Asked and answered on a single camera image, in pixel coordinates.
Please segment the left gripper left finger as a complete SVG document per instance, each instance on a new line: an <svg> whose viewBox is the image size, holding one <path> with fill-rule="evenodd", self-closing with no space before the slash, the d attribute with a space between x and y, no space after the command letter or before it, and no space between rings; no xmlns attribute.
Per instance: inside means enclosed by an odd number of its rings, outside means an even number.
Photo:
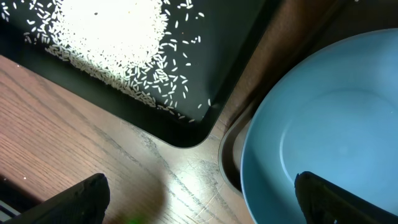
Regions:
<svg viewBox="0 0 398 224"><path fill-rule="evenodd" d="M100 173L43 202L6 178L2 179L3 223L100 224L109 202L108 180Z"/></svg>

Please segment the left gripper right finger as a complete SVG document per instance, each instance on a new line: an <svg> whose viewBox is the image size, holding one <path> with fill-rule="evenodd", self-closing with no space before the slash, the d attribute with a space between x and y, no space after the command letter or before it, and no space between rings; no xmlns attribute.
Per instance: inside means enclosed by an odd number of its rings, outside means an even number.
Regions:
<svg viewBox="0 0 398 224"><path fill-rule="evenodd" d="M305 171L294 182L295 196L307 224L395 224L389 213L345 189Z"/></svg>

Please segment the dark blue plate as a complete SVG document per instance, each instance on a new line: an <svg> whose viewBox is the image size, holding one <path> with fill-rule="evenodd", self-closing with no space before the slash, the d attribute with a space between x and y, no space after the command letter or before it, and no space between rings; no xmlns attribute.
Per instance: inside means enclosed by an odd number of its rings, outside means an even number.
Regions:
<svg viewBox="0 0 398 224"><path fill-rule="evenodd" d="M305 222L294 188L305 171L397 213L396 29L315 52L263 99L241 159L255 223Z"/></svg>

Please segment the white rice pile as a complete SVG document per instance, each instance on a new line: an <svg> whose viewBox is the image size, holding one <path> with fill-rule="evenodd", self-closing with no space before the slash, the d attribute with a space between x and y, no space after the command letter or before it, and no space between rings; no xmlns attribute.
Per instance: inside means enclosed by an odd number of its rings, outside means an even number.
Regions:
<svg viewBox="0 0 398 224"><path fill-rule="evenodd" d="M192 1L1 2L1 32L173 117L190 94L188 69L201 43L187 26L204 18Z"/></svg>

